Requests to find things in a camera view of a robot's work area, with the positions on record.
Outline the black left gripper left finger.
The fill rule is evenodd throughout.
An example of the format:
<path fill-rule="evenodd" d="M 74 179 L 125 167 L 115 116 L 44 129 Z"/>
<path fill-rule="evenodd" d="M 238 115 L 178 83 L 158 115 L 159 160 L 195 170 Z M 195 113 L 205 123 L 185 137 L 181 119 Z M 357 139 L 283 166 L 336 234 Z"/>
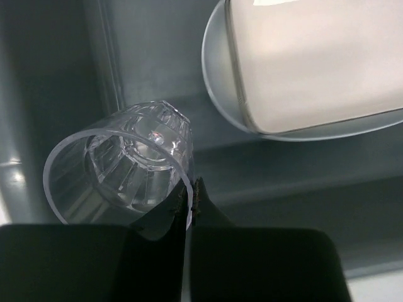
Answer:
<path fill-rule="evenodd" d="M 179 301 L 186 188 L 129 226 L 1 227 L 2 301 Z"/>

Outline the large oval white plate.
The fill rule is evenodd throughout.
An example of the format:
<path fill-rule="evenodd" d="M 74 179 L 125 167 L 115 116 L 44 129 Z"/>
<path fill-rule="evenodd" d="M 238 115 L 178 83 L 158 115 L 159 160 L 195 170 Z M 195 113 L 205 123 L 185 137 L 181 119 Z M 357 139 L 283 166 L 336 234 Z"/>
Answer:
<path fill-rule="evenodd" d="M 212 103 L 219 113 L 239 130 L 253 134 L 247 128 L 239 107 L 234 81 L 230 47 L 225 20 L 225 2 L 219 1 L 205 28 L 201 46 L 203 80 Z M 284 142 L 309 142 L 351 137 L 381 130 L 402 123 L 398 109 L 373 116 L 340 121 L 286 133 L 259 134 L 261 138 Z"/>

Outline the clear glass cup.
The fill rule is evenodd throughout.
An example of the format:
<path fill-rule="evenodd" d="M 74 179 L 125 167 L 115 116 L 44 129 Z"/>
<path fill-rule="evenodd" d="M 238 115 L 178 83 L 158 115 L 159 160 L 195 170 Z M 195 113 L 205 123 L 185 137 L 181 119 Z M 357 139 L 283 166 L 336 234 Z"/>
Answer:
<path fill-rule="evenodd" d="M 184 185 L 192 221 L 189 119 L 166 101 L 129 106 L 60 141 L 43 168 L 47 201 L 63 224 L 129 225 Z"/>

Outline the rectangular white plate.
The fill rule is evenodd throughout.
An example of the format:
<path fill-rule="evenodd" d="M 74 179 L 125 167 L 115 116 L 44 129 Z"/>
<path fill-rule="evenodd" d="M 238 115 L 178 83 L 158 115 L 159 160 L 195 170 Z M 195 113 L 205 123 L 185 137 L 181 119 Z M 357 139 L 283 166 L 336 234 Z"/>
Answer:
<path fill-rule="evenodd" d="M 262 134 L 402 108 L 401 1 L 226 1 L 242 117 Z"/>

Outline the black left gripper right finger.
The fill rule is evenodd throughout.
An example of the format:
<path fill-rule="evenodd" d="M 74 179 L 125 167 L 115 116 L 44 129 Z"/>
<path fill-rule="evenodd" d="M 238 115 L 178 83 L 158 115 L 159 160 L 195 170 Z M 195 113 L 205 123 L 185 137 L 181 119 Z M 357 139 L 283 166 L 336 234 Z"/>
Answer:
<path fill-rule="evenodd" d="M 194 186 L 192 301 L 351 301 L 341 259 L 322 231 L 239 227 Z"/>

